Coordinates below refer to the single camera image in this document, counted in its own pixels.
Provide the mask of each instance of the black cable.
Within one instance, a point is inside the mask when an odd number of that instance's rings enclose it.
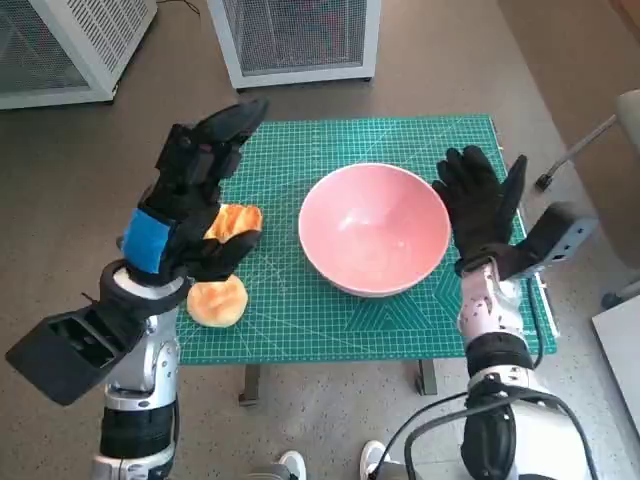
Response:
[[[169,2],[182,2],[187,7],[189,7],[189,10],[191,10],[193,13],[198,15],[198,17],[200,17],[200,9],[198,7],[196,7],[193,3],[191,3],[189,0],[157,0],[156,1],[156,3],[158,3],[158,4],[160,4],[160,3],[169,3]]]
[[[555,395],[551,395],[549,393],[537,392],[529,389],[524,389],[520,387],[509,387],[510,390],[515,391],[509,395],[508,397],[498,398],[492,403],[486,405],[480,405],[477,407],[468,408],[465,410],[460,410],[457,412],[449,413],[447,415],[443,415],[438,418],[434,418],[416,428],[413,432],[409,434],[407,440],[404,443],[404,460],[405,466],[407,469],[407,475],[409,480],[416,480],[416,471],[413,465],[413,457],[411,455],[411,449],[413,447],[413,443],[424,435],[429,430],[444,425],[446,423],[452,422],[454,420],[459,420],[461,418],[467,418],[471,415],[477,415],[479,413],[487,412],[489,410],[493,410],[495,408],[503,407],[505,405],[509,405],[516,400],[526,400],[526,399],[535,399],[535,400],[546,400],[550,403],[557,404],[564,413],[571,419],[573,422],[573,426],[575,427],[580,439],[582,440],[582,446],[584,448],[584,455],[587,460],[587,466],[589,467],[589,473],[591,474],[591,478],[593,480],[598,480],[598,472],[596,471],[595,462],[593,461],[593,455],[591,453],[591,447],[589,446],[589,442],[587,440],[587,435],[580,425],[578,417],[576,417],[575,413],[569,408],[569,406],[562,401],[560,398]]]
[[[176,401],[173,402],[173,443],[176,450],[178,449],[178,440],[180,440],[180,404],[176,396]]]
[[[535,362],[533,362],[533,369],[535,370],[542,363],[544,358],[544,336],[542,335],[542,326],[540,325],[540,315],[538,314],[538,307],[536,305],[536,299],[533,294],[533,277],[527,278],[527,297],[529,297],[529,305],[531,306],[531,316],[533,317],[533,326],[536,329],[536,337],[538,339],[538,356]]]
[[[391,447],[396,442],[396,440],[398,439],[400,434],[402,432],[404,432],[404,430],[409,426],[409,424],[411,422],[413,422],[416,418],[418,418],[420,415],[425,413],[427,410],[430,410],[430,409],[432,409],[434,407],[442,405],[443,403],[447,403],[447,402],[450,402],[452,400],[457,400],[458,398],[464,397],[466,395],[467,395],[467,391],[466,390],[464,392],[460,392],[460,393],[456,393],[454,395],[450,395],[448,397],[443,398],[442,400],[438,400],[436,402],[430,403],[429,405],[427,405],[425,407],[422,407],[421,409],[417,410],[413,415],[411,415],[409,417],[409,419],[406,422],[404,422],[402,424],[402,426],[396,431],[396,433],[393,434],[393,437],[391,437],[391,440],[389,440],[389,443],[387,443],[387,446],[384,449],[384,453],[382,454],[382,459],[380,460],[380,462],[378,462],[378,466],[376,467],[376,469],[369,474],[369,479],[370,480],[375,480],[376,479],[376,477],[378,476],[378,472],[380,471],[380,467],[384,463],[384,458],[387,456],[387,454],[391,450]]]

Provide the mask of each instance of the white sneaker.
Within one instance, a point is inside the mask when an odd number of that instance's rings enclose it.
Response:
[[[287,467],[289,472],[298,477],[298,480],[307,480],[307,467],[304,464],[304,458],[295,450],[285,452],[278,463]]]
[[[384,444],[377,440],[367,442],[360,455],[360,480],[367,480],[369,478],[369,474],[376,469],[378,463],[382,460],[382,454],[385,448]],[[391,461],[389,454],[384,457],[384,461]]]

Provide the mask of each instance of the bun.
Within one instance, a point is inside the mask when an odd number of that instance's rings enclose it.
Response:
[[[205,327],[230,327],[240,320],[248,300],[242,281],[231,275],[226,282],[193,285],[187,296],[187,311]]]
[[[234,235],[247,230],[262,230],[262,212],[253,205],[221,205],[213,225],[204,238],[215,238],[224,243]]]

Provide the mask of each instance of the metal mesh panel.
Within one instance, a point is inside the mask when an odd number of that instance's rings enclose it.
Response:
[[[244,75],[362,65],[367,0],[224,0]]]
[[[0,94],[86,86],[28,0],[0,1]]]
[[[71,13],[113,72],[147,14],[143,0],[67,0]]]

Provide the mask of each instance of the table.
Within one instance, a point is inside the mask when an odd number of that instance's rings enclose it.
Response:
[[[438,268],[409,291],[361,299],[334,288],[314,270],[300,247],[297,222],[309,189],[339,167],[382,162],[431,181],[447,148],[468,144],[480,146],[504,178],[488,115],[264,123],[244,147],[235,176],[223,185],[224,203],[255,204],[264,214],[260,244],[236,272],[249,292],[247,311],[235,326],[211,329],[192,321],[183,306],[178,316],[181,363],[247,365],[241,400],[253,403],[257,366],[263,363],[464,356],[456,329],[460,282],[453,271],[453,246]],[[514,241],[523,238],[519,217],[514,232]],[[536,285],[545,351],[554,353],[555,327],[540,283]],[[531,306],[525,300],[520,310],[527,342],[536,352]],[[423,393],[433,393],[433,365],[420,362],[420,367],[428,370],[422,375]]]

